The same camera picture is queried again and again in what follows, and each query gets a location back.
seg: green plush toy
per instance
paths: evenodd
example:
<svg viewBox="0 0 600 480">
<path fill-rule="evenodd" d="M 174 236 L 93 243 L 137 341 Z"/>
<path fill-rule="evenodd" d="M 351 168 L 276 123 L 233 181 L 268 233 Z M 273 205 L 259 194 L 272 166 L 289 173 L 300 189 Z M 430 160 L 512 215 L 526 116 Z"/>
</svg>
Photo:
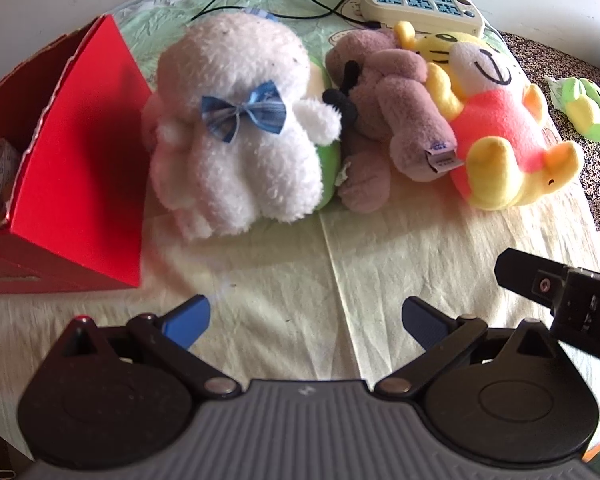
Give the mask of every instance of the green plush toy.
<svg viewBox="0 0 600 480">
<path fill-rule="evenodd" d="M 546 79 L 554 106 L 567 115 L 579 134 L 600 142 L 600 87 L 586 78 Z"/>
<path fill-rule="evenodd" d="M 331 79 L 320 61 L 315 59 L 315 57 L 311 57 L 311 62 L 313 65 L 307 96 L 322 100 L 322 92 L 331 87 Z M 336 177 L 340 171 L 342 161 L 340 157 L 340 143 L 337 141 L 331 143 L 329 146 L 317 146 L 316 149 L 322 167 L 322 200 L 320 200 L 315 210 L 320 211 L 320 209 L 331 201 L 335 194 Z"/>
</svg>

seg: screw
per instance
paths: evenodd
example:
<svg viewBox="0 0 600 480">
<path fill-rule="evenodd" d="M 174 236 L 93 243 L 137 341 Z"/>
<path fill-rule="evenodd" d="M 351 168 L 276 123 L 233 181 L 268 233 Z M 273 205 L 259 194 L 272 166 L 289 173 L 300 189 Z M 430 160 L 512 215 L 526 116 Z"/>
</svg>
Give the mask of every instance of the screw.
<svg viewBox="0 0 600 480">
<path fill-rule="evenodd" d="M 237 387 L 238 383 L 229 377 L 212 377 L 205 381 L 205 390 L 212 394 L 231 394 Z"/>
<path fill-rule="evenodd" d="M 405 394 L 411 390 L 411 383 L 400 377 L 387 377 L 378 383 L 378 388 L 386 394 Z"/>
<path fill-rule="evenodd" d="M 551 290 L 551 280 L 545 278 L 540 282 L 540 292 L 547 293 L 549 290 Z"/>
</svg>

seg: green stuffed frog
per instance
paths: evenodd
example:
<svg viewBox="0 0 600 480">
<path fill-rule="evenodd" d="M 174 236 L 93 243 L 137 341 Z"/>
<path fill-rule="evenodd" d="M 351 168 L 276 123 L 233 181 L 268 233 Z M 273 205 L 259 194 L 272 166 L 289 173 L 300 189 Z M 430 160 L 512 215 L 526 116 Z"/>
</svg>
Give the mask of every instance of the green stuffed frog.
<svg viewBox="0 0 600 480">
<path fill-rule="evenodd" d="M 306 96 L 313 97 L 318 100 L 322 100 L 322 93 L 325 89 L 331 87 L 331 79 L 327 74 L 320 61 L 310 56 L 311 65 L 311 77 L 309 79 L 309 86 L 307 88 Z M 316 211 L 320 211 L 326 206 L 336 190 L 336 178 L 340 172 L 340 143 L 335 141 L 329 146 L 316 146 L 318 157 L 320 158 L 320 166 L 322 168 L 322 199 L 315 208 Z"/>
<path fill-rule="evenodd" d="M 600 142 L 600 87 L 597 84 L 586 78 L 563 80 L 562 105 L 579 134 Z"/>
</svg>

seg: plush toy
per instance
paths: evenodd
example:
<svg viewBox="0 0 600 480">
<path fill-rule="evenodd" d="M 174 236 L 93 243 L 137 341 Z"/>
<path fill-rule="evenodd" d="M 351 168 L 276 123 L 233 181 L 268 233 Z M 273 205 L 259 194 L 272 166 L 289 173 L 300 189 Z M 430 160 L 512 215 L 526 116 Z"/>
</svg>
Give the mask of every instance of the plush toy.
<svg viewBox="0 0 600 480">
<path fill-rule="evenodd" d="M 575 130 L 586 139 L 600 142 L 600 87 L 586 78 L 555 80 L 544 76 L 551 101 L 567 115 Z"/>
<path fill-rule="evenodd" d="M 427 67 L 420 56 L 399 48 L 390 30 L 354 30 L 327 53 L 325 66 L 347 98 L 330 92 L 325 101 L 341 110 L 351 102 L 357 111 L 342 134 L 346 178 L 338 195 L 347 208 L 381 207 L 392 163 L 413 180 L 444 174 L 432 168 L 426 150 L 453 149 L 455 137 L 424 87 Z"/>
<path fill-rule="evenodd" d="M 469 203 L 487 210 L 531 203 L 580 173 L 582 149 L 571 141 L 547 147 L 546 100 L 503 54 L 468 34 L 416 38 L 408 22 L 395 32 L 428 61 L 427 89 L 464 160 L 451 177 Z"/>
<path fill-rule="evenodd" d="M 326 89 L 331 87 L 331 79 L 320 60 L 312 56 L 309 59 L 311 60 L 311 75 L 304 97 L 322 100 L 322 95 Z M 315 210 L 320 211 L 336 194 L 336 181 L 342 165 L 340 142 L 335 141 L 327 146 L 316 146 L 316 151 L 318 152 L 320 168 L 322 169 L 322 199 L 315 207 Z"/>
<path fill-rule="evenodd" d="M 337 140 L 340 114 L 304 98 L 310 72 L 288 27 L 242 12 L 201 20 L 160 56 L 142 134 L 156 195 L 185 237 L 292 222 L 318 206 L 315 146 Z"/>
</svg>

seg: white bed sheet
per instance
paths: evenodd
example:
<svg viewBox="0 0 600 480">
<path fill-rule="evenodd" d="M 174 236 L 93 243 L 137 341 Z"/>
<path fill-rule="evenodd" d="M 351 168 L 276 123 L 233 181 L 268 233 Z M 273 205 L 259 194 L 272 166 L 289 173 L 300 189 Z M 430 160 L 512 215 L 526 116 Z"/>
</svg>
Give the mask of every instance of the white bed sheet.
<svg viewBox="0 0 600 480">
<path fill-rule="evenodd" d="M 262 221 L 248 234 L 189 244 L 149 191 L 143 236 L 137 290 L 0 296 L 0 435 L 19 450 L 27 452 L 18 398 L 76 314 L 123 324 L 205 294 L 212 322 L 192 350 L 243 384 L 354 377 L 373 384 L 422 352 L 400 322 L 405 297 L 453 317 L 472 312 L 492 326 L 513 327 L 526 316 L 549 323 L 547 310 L 498 288 L 497 255 L 515 247 L 600 269 L 600 236 L 579 184 L 532 206 L 481 212 L 448 178 L 417 184 L 396 174 L 379 212 L 359 216 L 333 202 L 293 225 Z M 600 407 L 600 361 L 568 352 Z"/>
</svg>

